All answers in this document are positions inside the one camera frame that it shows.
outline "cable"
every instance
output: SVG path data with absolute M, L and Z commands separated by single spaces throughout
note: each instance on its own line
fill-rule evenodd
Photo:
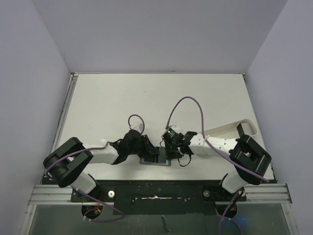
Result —
M 193 101 L 197 104 L 197 106 L 199 107 L 200 114 L 201 114 L 201 133 L 202 133 L 202 136 L 203 136 L 205 142 L 206 142 L 217 154 L 219 154 L 221 157 L 223 157 L 223 158 L 224 158 L 225 160 L 227 160 L 228 162 L 232 163 L 232 164 L 233 164 L 234 166 L 236 166 L 237 168 L 239 168 L 239 169 L 241 169 L 241 170 L 243 170 L 243 171 L 249 173 L 250 175 L 253 175 L 254 177 L 256 177 L 256 178 L 258 178 L 258 179 L 260 179 L 260 180 L 262 180 L 262 181 L 264 181 L 264 182 L 266 182 L 266 183 L 269 183 L 269 180 L 268 180 L 268 179 L 266 179 L 266 178 L 264 178 L 264 177 L 262 177 L 262 176 L 256 174 L 256 173 L 253 172 L 253 171 L 250 171 L 250 170 L 244 168 L 243 166 L 241 166 L 241 165 L 235 163 L 234 161 L 232 161 L 225 153 L 223 153 L 223 152 L 219 151 L 218 149 L 216 149 L 216 148 L 206 139 L 205 134 L 204 134 L 204 117 L 203 117 L 203 111 L 202 111 L 202 108 L 201 108 L 201 105 L 199 104 L 199 102 L 197 102 L 197 100 L 194 99 L 193 97 L 185 96 L 185 97 L 181 98 L 181 99 L 177 102 L 177 104 L 174 106 L 174 108 L 173 108 L 173 110 L 172 110 L 172 112 L 171 112 L 171 114 L 170 114 L 170 116 L 169 116 L 169 118 L 168 118 L 168 120 L 167 120 L 166 128 L 169 127 L 169 124 L 170 124 L 170 121 L 171 121 L 171 117 L 172 117 L 172 115 L 173 115 L 174 110 L 175 110 L 176 107 L 179 105 L 179 103 L 182 102 L 184 99 L 191 99 L 191 100 L 193 100 Z
M 191 162 L 191 156 L 189 155 L 189 162 L 188 162 L 186 165 L 181 165 L 181 164 L 180 164 L 180 161 L 179 161 L 179 158 L 177 158 L 177 160 L 178 160 L 178 163 L 179 163 L 179 165 L 180 165 L 181 167 L 185 167 L 185 166 L 188 166 L 189 163 Z
M 89 219 L 90 221 L 92 221 L 92 222 L 98 222 L 98 223 L 105 223 L 105 222 L 113 222 L 113 221 L 117 221 L 117 220 L 120 220 L 120 219 L 125 218 L 125 214 L 124 214 L 123 212 L 121 212 L 118 208 L 115 208 L 114 206 L 111 206 L 111 205 L 109 205 L 109 204 L 107 204 L 107 203 L 105 203 L 105 202 L 102 202 L 102 201 L 100 201 L 100 200 L 98 200 L 98 199 L 96 199 L 96 198 L 94 198 L 94 197 L 92 197 L 92 196 L 90 196 L 90 195 L 84 193 L 83 191 L 81 191 L 81 190 L 79 190 L 79 189 L 78 189 L 77 191 L 78 191 L 79 193 L 81 193 L 82 195 L 84 195 L 85 197 L 91 199 L 92 201 L 95 201 L 95 202 L 97 202 L 97 203 L 100 203 L 100 204 L 102 204 L 103 206 L 110 207 L 110 208 L 113 209 L 114 211 L 116 211 L 116 212 L 118 212 L 118 213 L 121 214 L 120 217 L 114 218 L 114 219 L 102 219 L 102 220 Z M 94 210 L 94 209 L 90 209 L 89 211 L 87 211 L 87 212 L 84 214 L 84 217 L 87 217 L 87 214 L 88 214 L 89 212 L 93 211 L 93 210 Z
M 162 142 L 164 142 L 164 139 L 161 140 L 160 147 L 165 148 L 165 146 L 164 147 L 162 146 L 162 144 L 161 144 Z
M 131 120 L 132 117 L 138 117 L 141 120 L 141 122 L 142 122 L 142 131 L 140 132 L 140 134 L 142 134 L 144 132 L 144 130 L 145 130 L 145 122 L 143 121 L 142 117 L 139 116 L 138 114 L 132 114 L 132 115 L 129 116 L 128 121 L 127 121 L 128 125 L 129 125 L 129 128 L 132 126 L 131 123 L 130 123 L 130 120 Z
M 238 197 L 233 201 L 232 205 L 230 206 L 230 209 L 232 209 L 232 208 L 236 205 L 238 199 L 241 198 L 241 196 L 242 196 L 243 194 L 244 194 L 244 190 L 242 189 L 241 193 L 240 193 L 240 194 L 238 195 Z
M 230 220 L 231 222 L 233 222 L 233 223 L 237 226 L 237 228 L 239 229 L 240 234 L 241 234 L 241 235 L 244 235 L 244 231 L 242 230 L 242 228 L 240 227 L 240 225 L 237 223 L 236 220 L 231 219 L 231 218 L 228 218 L 228 217 L 224 217 L 224 219 L 228 219 L 228 220 Z
M 76 151 L 76 152 L 67 154 L 67 155 L 65 155 L 64 157 L 61 157 L 60 159 L 58 159 L 58 160 L 56 160 L 54 163 L 52 163 L 52 164 L 45 170 L 45 175 L 46 175 L 49 179 L 51 179 L 51 177 L 48 175 L 48 173 L 49 173 L 49 171 L 51 171 L 51 169 L 52 169 L 53 167 L 55 167 L 55 165 L 58 164 L 59 162 L 65 160 L 65 159 L 67 159 L 67 158 L 69 158 L 69 157 L 73 157 L 73 156 L 75 156 L 75 155 L 77 155 L 77 154 L 80 154 L 80 153 L 82 153 L 82 152 L 85 152 L 85 151 L 105 149 L 105 148 L 109 145 L 109 143 L 111 143 L 111 142 L 108 141 L 103 147 L 85 148 L 85 149 L 78 150 L 78 151 Z
M 230 218 L 228 218 L 228 217 L 225 217 L 225 215 L 226 215 L 228 209 L 230 208 L 230 206 L 231 206 L 231 205 L 233 204 L 233 202 L 236 200 L 237 195 L 238 195 L 238 192 L 239 192 L 239 190 L 237 190 L 237 191 L 235 192 L 233 198 L 230 200 L 230 202 L 229 202 L 229 204 L 227 205 L 225 211 L 223 212 L 223 215 L 221 216 L 221 219 L 220 219 L 220 222 L 219 222 L 219 235 L 221 235 L 221 229 L 222 229 L 222 222 L 223 222 L 223 220 L 224 220 L 225 218 L 227 218 L 227 219 L 229 219 L 229 220 L 232 220 L 232 219 L 230 219 Z M 232 221 L 233 221 L 233 222 L 237 225 L 237 227 L 239 228 L 240 234 L 243 235 L 244 233 L 243 233 L 242 229 L 240 228 L 239 224 L 238 224 L 235 220 L 232 220 Z

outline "metal frame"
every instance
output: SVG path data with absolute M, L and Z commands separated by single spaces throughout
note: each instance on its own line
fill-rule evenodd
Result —
M 246 201 L 238 204 L 289 204 L 291 197 L 287 184 L 246 185 Z M 31 194 L 29 205 L 95 205 L 94 202 L 70 201 L 72 188 L 60 188 L 57 185 L 35 185 Z
M 60 120 L 58 123 L 55 139 L 53 142 L 53 152 L 60 142 L 60 137 L 67 117 L 68 109 L 71 103 L 73 92 L 78 78 L 78 73 L 72 73 L 67 89 L 64 105 L 62 108 Z M 240 204 L 281 204 L 285 215 L 288 229 L 291 235 L 298 235 L 293 214 L 291 212 L 290 203 L 291 197 L 289 194 L 287 184 L 263 184 L 259 186 L 247 185 L 245 186 L 246 198 L 245 202 L 238 202 Z M 57 185 L 35 185 L 31 194 L 25 217 L 20 230 L 20 235 L 28 235 L 34 213 L 37 205 L 94 205 L 95 203 L 72 203 L 70 201 L 72 188 L 59 188 Z

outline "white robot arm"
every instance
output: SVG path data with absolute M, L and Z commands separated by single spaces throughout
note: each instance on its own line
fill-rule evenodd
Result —
M 184 154 L 198 156 L 223 156 L 235 165 L 236 170 L 226 174 L 222 187 L 230 193 L 236 192 L 246 184 L 258 185 L 271 162 L 271 156 L 249 135 L 242 134 L 238 139 L 203 137 L 196 132 L 185 135 L 176 133 L 168 127 L 162 135 L 167 155 L 171 159 Z

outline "white wall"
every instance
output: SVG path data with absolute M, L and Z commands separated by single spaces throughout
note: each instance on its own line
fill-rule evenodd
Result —
M 18 234 L 69 71 L 30 0 L 0 1 L 0 233 Z
M 301 235 L 313 230 L 313 1 L 289 0 L 246 76 L 280 182 Z
M 246 72 L 287 0 L 33 0 L 71 72 Z

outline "white table surface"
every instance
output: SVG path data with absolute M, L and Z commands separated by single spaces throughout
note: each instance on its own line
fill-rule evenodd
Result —
M 259 130 L 241 74 L 79 74 L 59 145 L 71 137 L 89 144 L 123 138 L 129 130 L 129 115 L 139 114 L 145 120 L 144 134 L 158 146 L 172 108 L 187 95 L 201 104 L 205 130 L 243 119 L 251 120 Z M 140 120 L 134 117 L 131 122 L 139 124 Z M 184 100 L 171 124 L 182 133 L 199 132 L 197 105 Z M 264 146 L 260 132 L 254 139 Z M 188 160 L 184 156 L 181 164 Z M 139 164 L 139 157 L 132 155 L 118 165 L 89 164 L 84 172 L 96 180 L 219 180 L 233 169 L 215 156 L 193 155 L 187 167 L 180 167 L 177 160 L 167 167 Z M 265 177 L 274 179 L 270 167 Z

